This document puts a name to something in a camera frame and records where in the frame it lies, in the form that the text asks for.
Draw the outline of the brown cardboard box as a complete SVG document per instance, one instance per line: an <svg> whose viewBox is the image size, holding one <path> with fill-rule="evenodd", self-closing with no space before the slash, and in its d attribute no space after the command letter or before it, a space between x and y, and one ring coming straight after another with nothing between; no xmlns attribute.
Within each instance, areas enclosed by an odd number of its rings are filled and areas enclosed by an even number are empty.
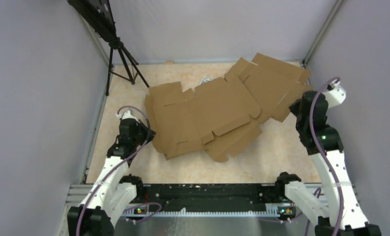
<svg viewBox="0 0 390 236"><path fill-rule="evenodd" d="M255 119L283 122L289 107L311 87L306 84L311 71L279 59L256 53L251 61L240 58L224 75L239 79L261 108Z"/></svg>
<svg viewBox="0 0 390 236"><path fill-rule="evenodd" d="M261 108L237 77L187 90L180 82L149 88L144 100L155 150L167 160L205 151L215 162L243 152L262 133Z"/></svg>

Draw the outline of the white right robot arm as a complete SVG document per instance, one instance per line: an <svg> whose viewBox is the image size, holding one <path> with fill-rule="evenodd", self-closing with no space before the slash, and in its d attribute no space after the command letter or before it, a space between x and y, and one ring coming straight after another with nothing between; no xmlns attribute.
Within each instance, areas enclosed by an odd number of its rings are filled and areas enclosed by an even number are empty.
<svg viewBox="0 0 390 236"><path fill-rule="evenodd" d="M324 94L304 92L290 111L296 116L296 130L321 178L328 205L310 193L296 174L282 172L275 182L275 197L292 201L314 225L317 236L380 236L357 201L346 166L344 147L336 129L327 124L330 104Z"/></svg>

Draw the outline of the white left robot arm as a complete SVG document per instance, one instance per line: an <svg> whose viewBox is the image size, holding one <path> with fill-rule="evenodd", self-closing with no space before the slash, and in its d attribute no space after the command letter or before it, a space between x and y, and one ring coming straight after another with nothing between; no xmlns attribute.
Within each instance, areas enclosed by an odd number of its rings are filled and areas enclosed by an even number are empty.
<svg viewBox="0 0 390 236"><path fill-rule="evenodd" d="M119 134L107 151L103 169L78 206L67 213L70 236L112 236L125 208L139 203L144 190L130 180L122 182L132 159L155 136L150 122L123 118Z"/></svg>

